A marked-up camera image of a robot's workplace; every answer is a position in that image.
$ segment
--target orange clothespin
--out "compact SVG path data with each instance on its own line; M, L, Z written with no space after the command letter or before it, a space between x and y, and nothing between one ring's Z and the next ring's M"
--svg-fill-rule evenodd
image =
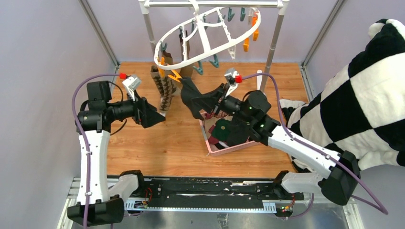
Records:
M165 62L164 62L164 57L162 57L162 60L161 60L161 61L159 61L159 59L158 59L158 62L159 62L161 65L164 65L164 64L165 64ZM161 69L160 67L158 67L158 70L159 70L160 77L161 77L161 78L164 78L164 77L165 77L164 70Z
M257 37L259 36L259 29L257 29L254 33L253 33L253 41L257 41Z
M255 13L255 16L252 19L252 26L254 26L256 24L257 18L258 18L258 15L257 15L257 13Z
M172 70L171 72L174 73L174 76L173 75L168 75L168 77L171 78L172 80L175 80L175 81L180 83L179 79L182 79L180 74L178 74L176 70Z
M245 39L245 42L243 43L243 50L245 52L249 51L249 38Z

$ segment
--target metal floor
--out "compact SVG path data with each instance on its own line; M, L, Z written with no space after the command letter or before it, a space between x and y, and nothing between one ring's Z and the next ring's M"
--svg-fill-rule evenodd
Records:
M294 215L306 206L296 203ZM74 229L81 229L75 224ZM265 213L212 213L150 211L140 216L125 217L114 229L350 229L344 210L334 204L314 204L312 209L297 219L283 221ZM110 229L110 225L92 227Z

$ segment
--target clothespin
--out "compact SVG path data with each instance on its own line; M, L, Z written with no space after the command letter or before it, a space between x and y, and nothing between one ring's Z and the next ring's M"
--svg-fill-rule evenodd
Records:
M164 52L164 51L166 51L166 49L167 49L167 43L165 43L164 45L163 45L163 43L161 43L161 44L160 44L160 50L161 50L162 52Z
M159 62L161 65L164 65L164 64L165 64L164 57L162 57L162 60L161 60L161 61L159 61L159 58L158 58L158 62ZM160 77L161 77L161 78L164 78L164 77L165 77L164 70L161 69L160 67L158 67L158 70L159 70Z
M228 9L228 21L232 21L232 18L234 18L235 14L232 13L231 7Z
M219 15L218 15L218 23L221 23L221 18L219 17Z
M254 18L252 19L252 26L254 26L254 25L256 24L256 21L257 21L257 15L256 15L256 17L254 17Z
M245 42L243 43L243 50L245 52L249 51L249 38L245 39Z
M194 31L194 19L191 22L191 32L193 32L193 31Z
M259 36L259 29L257 29L254 33L253 33L253 41L257 41L257 37Z
M242 7L241 8L241 21L243 21L245 19L246 13L245 13L245 9Z
M200 74L200 75L204 74L203 67L201 65L201 61L198 61L198 67L193 66L193 68L198 74Z
M215 68L219 68L218 57L216 56L216 54L214 54L213 56L214 56L214 61L210 61L210 63L211 63Z
M173 76L173 75L167 75L167 76L168 76L169 78L171 78L172 80L175 80L175 81L177 81L177 82L180 83L180 80L179 80L179 79L182 79L182 77L177 73L176 70L172 70L171 72L174 73L174 76Z
M254 11L252 9L249 9L249 15L247 16L248 25L250 25L250 23L252 23L253 13L254 13Z
M205 15L202 17L202 20L203 20L204 23L206 23L206 22L205 22Z

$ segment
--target teal clothespin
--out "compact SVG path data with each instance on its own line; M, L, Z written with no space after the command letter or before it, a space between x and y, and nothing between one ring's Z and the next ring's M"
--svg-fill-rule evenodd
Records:
M161 50L162 52L164 52L164 51L166 51L166 49L167 49L167 43L165 43L165 44L161 43L161 44L160 44L160 50Z
M194 31L194 19L191 22L191 32L193 32L193 31Z
M219 18L219 15L218 15L218 23L221 23L221 18Z
M201 61L198 61L198 67L193 65L193 68L198 74L200 75L204 74L203 67L201 66Z
M216 56L216 54L214 54L214 61L210 61L210 63L211 63L215 68L219 68L219 61L218 61L218 57Z
M232 13L231 7L228 9L228 21L232 21L232 18L234 18L235 14Z
M205 15L202 17L203 22L205 22ZM208 26L204 26L204 29L207 30Z
M241 21L243 21L245 19L246 13L245 13L245 9L242 7L241 8Z

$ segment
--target metal pole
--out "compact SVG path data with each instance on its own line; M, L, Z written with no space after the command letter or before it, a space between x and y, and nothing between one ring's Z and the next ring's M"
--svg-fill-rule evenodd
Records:
M192 7L189 1L149 1L147 7ZM197 1L199 7L279 7L278 1Z
M276 50L277 40L278 40L278 36L280 35L281 25L283 24L283 19L284 19L284 15L279 14L277 17L277 21L276 21L276 27L274 28L274 34L273 34L273 39L270 44L270 50L268 51L268 56L267 56L266 67L265 67L264 73L270 73L270 66L271 66L271 63L273 62L274 52ZM266 77L266 76L262 77L262 82L260 84L260 90L262 92L265 91L267 78L268 77Z
M152 23L150 22L149 9L147 9L145 7L145 3L146 3L146 0L139 0L140 10L143 14L143 19L144 19L145 25L146 25L146 31L148 31L149 43L150 43L150 47L152 49L152 55L155 55L156 41L155 41L155 36L153 35Z
M333 21L335 21L336 16L341 11L342 6L345 2L346 2L346 0L337 0L336 1L335 5L333 6L332 11L330 12L328 18L326 19L321 30L319 31L318 36L316 37L314 43L312 44L307 56L305 57L304 61L302 62L303 67L306 67L308 65L309 61L312 59L315 51L318 49L320 43L322 42L323 38L325 37L325 34L328 32Z
M112 63L115 65L116 68L119 66L119 62L117 60L117 57L115 56L110 44L107 41L106 36L103 33L103 30L100 27L100 24L98 23L96 16L93 13L93 10L90 7L90 4L88 3L87 0L79 0L80 5L82 6L83 10L85 11L91 25L93 26L94 30L96 31L96 34L98 38L101 41L101 44L103 45L104 49L107 52L107 55L110 57Z
M156 48L156 41L155 37L153 36L152 23L150 22L149 14L144 14L143 19L145 20L146 30L148 31L150 47L152 48L152 54L154 55Z

